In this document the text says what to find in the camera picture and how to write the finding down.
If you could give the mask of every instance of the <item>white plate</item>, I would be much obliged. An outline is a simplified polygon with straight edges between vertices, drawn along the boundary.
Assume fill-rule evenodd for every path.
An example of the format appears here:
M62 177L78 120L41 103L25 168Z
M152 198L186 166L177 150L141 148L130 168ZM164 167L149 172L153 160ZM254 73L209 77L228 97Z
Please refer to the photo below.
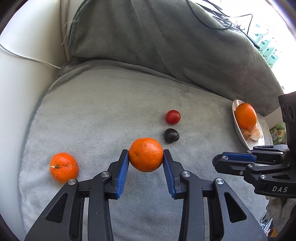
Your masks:
M234 116L234 111L235 109L237 108L237 106L241 103L244 103L243 101L241 100L234 100L233 103L232 103L232 115L233 115L233 122L234 122L234 127L235 127L235 130L237 132L237 136L239 137L239 140L241 141L241 143L246 147L248 148L248 150L252 150L254 146L264 146L265 145L265 141L264 141L264 136L263 136L263 131L262 131L262 128L257 120L257 123L256 123L256 126L257 128L260 130L261 132L261 138L257 141L254 141L252 139L248 139L247 141L245 141L244 137L242 136L242 132L237 124L237 120L235 119L235 116Z

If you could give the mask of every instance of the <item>cord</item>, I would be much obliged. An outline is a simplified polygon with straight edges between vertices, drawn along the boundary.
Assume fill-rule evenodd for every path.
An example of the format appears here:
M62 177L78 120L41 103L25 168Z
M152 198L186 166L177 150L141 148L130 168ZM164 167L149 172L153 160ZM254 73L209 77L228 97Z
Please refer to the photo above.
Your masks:
M40 62L40 63L44 63L44 64L48 64L48 65L50 65L50 66L52 66L52 67L55 67L55 68L57 68L57 69L61 69L60 67L55 66L55 65L53 65L53 64L50 64L50 63L48 63L48 62L45 62L45 61L42 61L42 60L38 60L38 59L34 59L34 58L30 58L30 57L26 57L26 56L23 56L23 55L19 55L19 54L17 54L17 53L14 53L14 52L8 50L7 48L5 48L1 43L0 43L0 46L1 46L4 50L6 50L8 53L13 54L13 55L15 55L15 56L17 56L17 57L24 58L24 59L28 59L28 60L33 60L33 61Z
M228 16L226 15L225 13L223 13L220 9L217 8L217 6L215 4L213 4L212 2L210 2L209 0L206 0L205 2L213 5L215 7L215 9L217 9L220 13L222 13L225 17L229 17L229 18L240 18L240 17L245 17L245 16L249 16L251 15L251 20L250 20L250 23L249 23L249 26L248 26L248 31L247 31L247 34L249 33L249 29L250 29L250 26L251 26L251 22L253 20L253 14L249 13L249 14L245 14L245 15L241 15L241 16L237 16L237 17L231 17L231 16Z
M186 3L187 3L188 7L190 8L191 12L192 12L193 15L195 16L195 18L196 18L199 22L201 22L204 26L206 26L206 27L208 27L208 28L210 28L210 29L214 29L214 30L227 30L227 29L230 29L230 28L232 27L232 23L231 23L230 20L222 20L222 19L221 19L221 21L223 21L225 24L227 24L226 22L229 22L229 25L228 25L227 27L225 27L225 28L215 28L215 27L212 27L212 26L207 25L206 23L204 23L204 22L203 22L203 21L202 21L202 20L201 20L196 14L195 14L195 12L193 11L193 9L192 9L192 7L191 7L189 1L188 1L188 0L185 0L185 1L186 1Z

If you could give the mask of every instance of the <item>orange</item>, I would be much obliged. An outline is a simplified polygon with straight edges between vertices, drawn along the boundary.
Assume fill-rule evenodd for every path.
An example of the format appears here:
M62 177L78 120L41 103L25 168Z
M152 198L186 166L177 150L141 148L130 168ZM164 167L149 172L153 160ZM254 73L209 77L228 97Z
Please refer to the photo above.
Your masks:
M257 122L257 116L254 108L248 103L238 105L235 112L235 119L240 129L251 131Z
M163 149L157 140L140 138L131 144L128 157L134 168L141 172L152 172L163 162Z
M49 170L55 180L65 183L69 179L77 178L79 167L73 156L61 152L52 157Z

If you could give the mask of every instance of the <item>triangular cutout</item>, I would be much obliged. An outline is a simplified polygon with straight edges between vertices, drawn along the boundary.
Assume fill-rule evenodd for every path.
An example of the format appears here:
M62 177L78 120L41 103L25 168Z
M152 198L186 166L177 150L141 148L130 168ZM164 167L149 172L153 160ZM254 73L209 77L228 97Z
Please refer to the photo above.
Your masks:
M247 219L246 214L243 212L243 210L240 208L240 206L236 203L236 201L232 198L232 196L228 193L224 193L229 219L230 222L236 223L239 221L243 221Z
M64 193L46 215L46 220L61 223L63 220L68 193Z
M280 174L277 176L272 176L272 178L276 178L276 179L282 179L282 180L290 180L290 177L288 174Z

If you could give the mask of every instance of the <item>silver screw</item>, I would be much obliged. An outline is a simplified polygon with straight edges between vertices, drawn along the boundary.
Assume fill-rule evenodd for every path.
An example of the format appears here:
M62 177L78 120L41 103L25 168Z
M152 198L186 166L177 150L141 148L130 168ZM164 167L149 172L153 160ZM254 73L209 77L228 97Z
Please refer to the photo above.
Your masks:
M224 180L222 178L217 178L216 183L221 185L224 183Z
M191 173L189 171L183 171L182 176L183 177L190 177Z
M101 176L102 177L108 177L108 176L110 176L110 172L107 172L107 171L102 172Z
M70 179L69 181L68 181L68 184L69 185L74 185L76 183L76 180L75 179Z

